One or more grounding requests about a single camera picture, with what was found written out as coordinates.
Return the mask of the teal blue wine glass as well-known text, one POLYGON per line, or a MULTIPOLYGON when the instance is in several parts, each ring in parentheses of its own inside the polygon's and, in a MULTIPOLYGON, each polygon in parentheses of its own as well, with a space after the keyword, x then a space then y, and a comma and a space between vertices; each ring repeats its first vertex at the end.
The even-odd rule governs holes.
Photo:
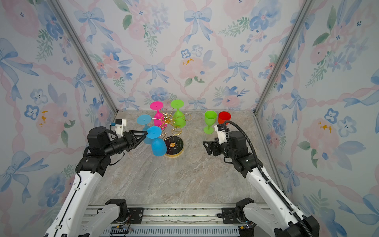
MULTIPOLYGON (((137 123, 139 125, 143 125, 144 126, 143 131, 147 131, 150 128, 149 123, 151 122, 151 120, 152 120, 151 116, 149 116, 149 115, 141 115, 141 116, 139 116, 137 118, 137 123)), ((152 139, 146 137, 143 142, 145 144, 151 145, 153 141, 152 141, 152 139)))

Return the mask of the bright blue wine glass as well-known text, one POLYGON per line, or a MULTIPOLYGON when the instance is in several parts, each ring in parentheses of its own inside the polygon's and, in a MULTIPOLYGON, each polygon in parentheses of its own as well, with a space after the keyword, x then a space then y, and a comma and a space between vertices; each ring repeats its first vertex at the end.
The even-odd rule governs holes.
POLYGON ((151 147, 153 154, 156 157, 162 157, 167 152, 167 147, 165 141, 160 137, 162 135, 162 130, 158 126, 152 126, 147 129, 147 138, 152 140, 151 147))

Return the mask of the red wine glass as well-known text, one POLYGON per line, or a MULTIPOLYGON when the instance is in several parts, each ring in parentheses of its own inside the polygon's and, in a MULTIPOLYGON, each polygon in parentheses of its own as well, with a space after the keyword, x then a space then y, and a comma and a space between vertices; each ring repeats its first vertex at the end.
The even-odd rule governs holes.
POLYGON ((227 120, 231 120, 232 116, 229 112, 222 111, 218 114, 218 124, 223 124, 227 120))

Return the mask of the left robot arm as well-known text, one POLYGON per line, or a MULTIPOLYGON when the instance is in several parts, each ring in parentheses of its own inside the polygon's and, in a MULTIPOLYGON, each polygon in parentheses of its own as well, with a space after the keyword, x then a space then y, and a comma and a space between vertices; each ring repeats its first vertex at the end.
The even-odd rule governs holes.
POLYGON ((45 232, 46 237, 98 237, 113 222, 123 225, 131 218, 124 199, 111 199, 86 224, 83 217, 89 201, 111 165, 111 157, 137 148, 147 137, 147 131, 130 130, 121 137, 110 129, 98 126, 89 131, 88 147, 75 169, 74 183, 57 217, 45 232))

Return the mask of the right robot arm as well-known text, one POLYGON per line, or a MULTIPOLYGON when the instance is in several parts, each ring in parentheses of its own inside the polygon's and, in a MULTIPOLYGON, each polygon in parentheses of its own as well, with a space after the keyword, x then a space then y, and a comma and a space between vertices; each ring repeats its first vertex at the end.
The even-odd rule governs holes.
POLYGON ((209 155, 231 159, 236 171, 259 192, 270 212, 261 209, 251 198, 236 203, 241 223, 253 223, 271 237, 317 237, 320 225, 315 217, 306 216, 283 194, 258 159, 252 142, 244 132, 219 132, 213 141, 204 141, 209 155))

